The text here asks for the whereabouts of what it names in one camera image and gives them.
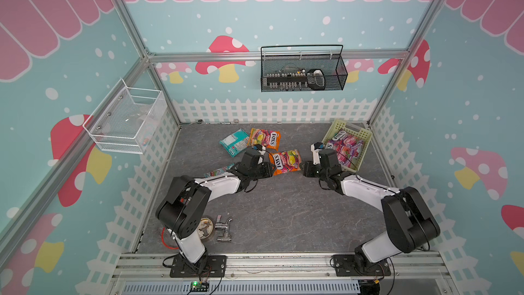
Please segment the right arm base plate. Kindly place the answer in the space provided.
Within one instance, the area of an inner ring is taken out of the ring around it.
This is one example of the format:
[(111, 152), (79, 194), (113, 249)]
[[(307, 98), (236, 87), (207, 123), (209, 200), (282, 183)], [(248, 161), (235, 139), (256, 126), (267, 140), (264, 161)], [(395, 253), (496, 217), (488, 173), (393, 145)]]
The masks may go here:
[(330, 266), (337, 277), (374, 277), (382, 279), (391, 275), (390, 266), (385, 259), (368, 262), (360, 254), (336, 254), (330, 259)]

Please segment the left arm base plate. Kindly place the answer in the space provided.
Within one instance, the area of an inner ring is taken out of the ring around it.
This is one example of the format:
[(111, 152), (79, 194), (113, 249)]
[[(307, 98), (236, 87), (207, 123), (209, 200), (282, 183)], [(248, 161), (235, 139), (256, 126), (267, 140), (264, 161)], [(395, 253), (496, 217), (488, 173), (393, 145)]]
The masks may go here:
[(204, 255), (196, 263), (190, 263), (179, 254), (173, 258), (173, 263), (169, 266), (169, 277), (224, 277), (227, 258), (226, 255)]

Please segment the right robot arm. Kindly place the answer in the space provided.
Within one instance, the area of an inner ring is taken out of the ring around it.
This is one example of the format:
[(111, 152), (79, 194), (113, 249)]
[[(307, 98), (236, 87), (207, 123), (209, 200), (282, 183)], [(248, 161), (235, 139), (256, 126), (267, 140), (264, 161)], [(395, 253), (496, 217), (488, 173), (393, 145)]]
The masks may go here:
[(303, 162), (303, 174), (326, 184), (326, 190), (367, 203), (383, 213), (386, 231), (355, 248), (355, 262), (369, 269), (400, 253), (411, 253), (437, 238), (440, 227), (420, 192), (413, 187), (394, 188), (343, 170), (338, 155), (322, 144), (311, 146), (312, 160)]

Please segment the green plastic basket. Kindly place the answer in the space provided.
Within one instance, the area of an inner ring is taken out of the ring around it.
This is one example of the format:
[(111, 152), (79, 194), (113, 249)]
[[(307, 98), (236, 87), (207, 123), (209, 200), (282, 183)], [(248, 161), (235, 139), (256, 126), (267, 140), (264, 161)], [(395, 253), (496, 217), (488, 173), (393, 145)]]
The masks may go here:
[(322, 143), (335, 150), (338, 162), (345, 171), (356, 173), (364, 160), (373, 134), (370, 130), (354, 126), (343, 120), (334, 120)]

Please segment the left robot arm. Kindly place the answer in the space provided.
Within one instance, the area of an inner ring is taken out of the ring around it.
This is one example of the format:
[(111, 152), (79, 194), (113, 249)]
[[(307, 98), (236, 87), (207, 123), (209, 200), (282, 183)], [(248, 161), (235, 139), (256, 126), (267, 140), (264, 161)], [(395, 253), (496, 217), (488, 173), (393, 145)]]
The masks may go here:
[(180, 255), (193, 266), (203, 261), (207, 253), (197, 228), (207, 204), (225, 195), (249, 192), (251, 184), (272, 177), (276, 167), (265, 159), (261, 145), (244, 151), (241, 161), (220, 176), (194, 178), (175, 177), (165, 197), (156, 209), (156, 218), (174, 237)]

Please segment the purple berries candy bag front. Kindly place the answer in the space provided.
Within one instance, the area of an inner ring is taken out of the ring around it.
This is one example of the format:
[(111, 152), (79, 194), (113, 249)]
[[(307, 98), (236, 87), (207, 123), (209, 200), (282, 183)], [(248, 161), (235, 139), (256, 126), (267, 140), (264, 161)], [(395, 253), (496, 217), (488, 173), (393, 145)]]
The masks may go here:
[(357, 169), (358, 160), (362, 149), (360, 147), (340, 147), (335, 150), (337, 153), (338, 162), (341, 166), (349, 169)]

